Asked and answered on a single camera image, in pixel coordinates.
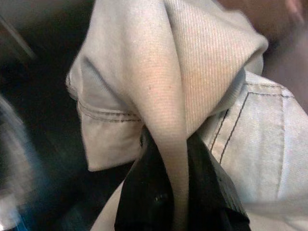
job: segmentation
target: seam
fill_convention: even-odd
[[[230,141],[230,139],[231,139],[231,136],[232,136],[232,134],[233,134],[233,132],[234,132],[234,130],[235,130],[235,127],[236,127],[236,125],[237,125],[237,122],[239,121],[239,118],[240,118],[240,116],[241,116],[241,114],[242,114],[242,111],[243,111],[243,108],[244,108],[244,106],[245,106],[245,104],[246,104],[246,101],[247,101],[247,99],[248,99],[248,96],[249,96],[250,94],[260,95],[260,96],[280,96],[280,97],[285,98],[285,99],[294,99],[294,96],[286,96],[286,95],[282,95],[282,94],[262,94],[262,93],[248,92],[247,95],[246,95],[246,98],[245,98],[245,100],[244,100],[244,103],[243,103],[243,105],[242,105],[242,107],[241,107],[241,109],[240,109],[240,112],[239,112],[239,114],[238,114],[238,116],[237,116],[237,119],[236,119],[236,121],[235,121],[235,123],[234,123],[234,126],[233,126],[233,128],[232,128],[232,130],[231,130],[230,136],[228,137],[227,142],[226,142],[226,144],[225,144],[225,146],[224,146],[224,148],[223,148],[223,150],[222,150],[222,153],[221,153],[221,156],[220,156],[220,161],[219,161],[220,164],[221,164],[223,155],[224,155],[224,153],[225,153],[225,151],[226,151],[226,148],[227,148],[227,146],[228,146],[228,143],[229,143],[229,141]]]
[[[245,83],[245,85],[248,86],[261,86],[261,87],[266,87],[266,88],[280,88],[280,89],[287,89],[286,87],[283,86],[277,86],[277,85],[267,85],[267,84],[259,84],[259,83]]]
[[[282,95],[282,94],[265,94],[265,93],[256,93],[256,92],[248,92],[249,94],[254,94],[254,95],[261,95],[261,96],[281,96],[286,99],[294,99],[294,96],[289,96],[289,95]]]
[[[82,111],[83,114],[85,114],[86,116],[95,119],[95,120],[100,120],[100,121],[104,121],[104,122],[111,122],[111,123],[123,123],[123,122],[141,122],[141,119],[106,119],[106,118],[99,118],[93,115],[90,115],[88,113],[86,113],[83,109],[80,109]]]
[[[89,108],[87,108],[87,107],[85,107],[81,102],[80,102],[80,100],[78,100],[78,103],[79,103],[79,105],[83,108],[83,109],[85,109],[85,110],[87,110],[87,111],[89,111],[89,112],[92,112],[92,113],[96,113],[96,114],[101,114],[101,115],[108,115],[108,116],[135,116],[135,117],[137,117],[135,114],[131,114],[131,113],[121,113],[121,112],[100,112],[100,111],[96,111],[96,110],[93,110],[93,109],[89,109]]]
[[[222,120],[222,122],[221,122],[221,124],[220,124],[220,126],[219,126],[219,129],[218,129],[218,131],[217,131],[217,133],[216,133],[216,136],[215,136],[215,138],[214,138],[214,141],[213,141],[212,146],[211,146],[211,149],[210,149],[211,152],[212,152],[212,150],[213,150],[213,147],[214,147],[214,144],[215,144],[216,139],[217,139],[217,137],[218,137],[218,134],[219,134],[219,132],[220,132],[220,130],[221,130],[221,128],[222,128],[223,122],[225,121],[225,119],[226,119],[226,117],[227,117],[228,111],[229,111],[229,109],[226,111],[226,113],[225,113],[225,115],[224,115],[224,117],[223,117],[223,120]]]
[[[223,148],[223,150],[222,150],[222,153],[221,153],[221,156],[220,156],[220,160],[219,160],[219,163],[220,163],[220,164],[221,164],[223,155],[224,155],[224,153],[225,153],[225,150],[226,150],[226,148],[227,148],[227,146],[228,146],[228,143],[229,143],[229,141],[230,141],[230,139],[231,139],[231,136],[232,136],[232,134],[233,134],[233,132],[234,132],[234,130],[235,130],[235,127],[236,127],[236,125],[237,125],[237,122],[239,121],[239,118],[240,118],[240,116],[241,116],[241,114],[242,114],[242,111],[243,111],[243,108],[244,108],[244,106],[245,106],[245,104],[246,104],[246,101],[247,101],[247,99],[248,99],[249,93],[250,93],[250,92],[247,92],[247,95],[246,95],[246,97],[245,97],[245,100],[244,100],[244,102],[243,102],[243,105],[242,105],[242,107],[241,107],[241,109],[240,109],[240,112],[239,112],[239,114],[238,114],[238,116],[237,116],[237,118],[236,118],[236,121],[235,121],[235,123],[234,123],[234,126],[233,126],[233,128],[232,128],[232,130],[231,130],[230,136],[228,137],[227,142],[226,142],[226,144],[225,144],[225,146],[224,146],[224,148]]]
[[[280,172],[279,172],[279,175],[280,175],[280,179],[278,181],[278,185],[277,185],[277,194],[276,194],[276,199],[278,198],[279,196],[279,191],[280,191],[280,187],[281,187],[281,181],[282,181],[282,170],[283,170],[283,160],[284,160],[284,150],[285,150],[285,120],[284,120],[284,107],[283,107],[283,99],[282,99],[282,104],[281,104],[281,107],[282,107],[282,131],[283,131],[283,149],[282,149],[282,155],[281,155],[281,159],[280,159],[280,162],[281,162],[281,168],[280,168]]]

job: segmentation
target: beige fabric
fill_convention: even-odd
[[[184,230],[186,138],[266,47],[240,13],[210,0],[97,0],[67,80],[81,105],[90,170],[136,157],[146,124],[175,195],[174,230]]]

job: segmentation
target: cloth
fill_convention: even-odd
[[[97,0],[67,78],[89,169],[133,160],[145,124],[174,193],[173,228],[185,230],[186,139],[234,103],[238,75],[266,47],[241,13],[210,0]]]
[[[235,104],[198,133],[233,180],[252,231],[308,231],[308,116],[288,89],[246,72]],[[114,231],[121,187],[91,231]]]

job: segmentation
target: skin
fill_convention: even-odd
[[[269,41],[280,40],[305,23],[308,0],[218,0],[227,9],[240,10]]]

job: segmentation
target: black plastic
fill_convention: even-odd
[[[145,129],[141,158],[122,188],[115,231],[170,231],[173,195],[158,148]],[[250,231],[235,186],[195,133],[188,140],[189,231]]]

